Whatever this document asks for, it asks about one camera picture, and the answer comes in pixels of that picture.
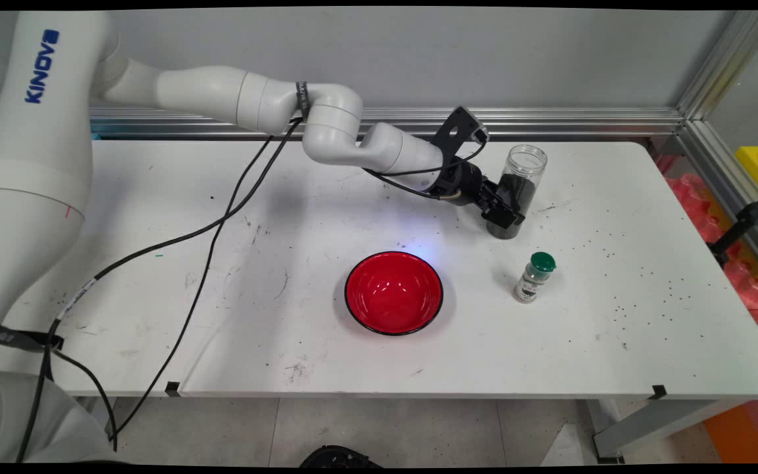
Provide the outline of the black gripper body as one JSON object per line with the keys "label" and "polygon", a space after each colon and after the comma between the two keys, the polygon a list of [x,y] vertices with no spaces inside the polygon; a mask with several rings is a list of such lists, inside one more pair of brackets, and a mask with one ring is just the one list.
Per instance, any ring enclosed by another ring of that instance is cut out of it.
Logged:
{"label": "black gripper body", "polygon": [[453,163],[439,172],[434,181],[434,195],[455,206],[475,205],[482,212],[492,212],[499,206],[497,185],[482,174],[470,161]]}

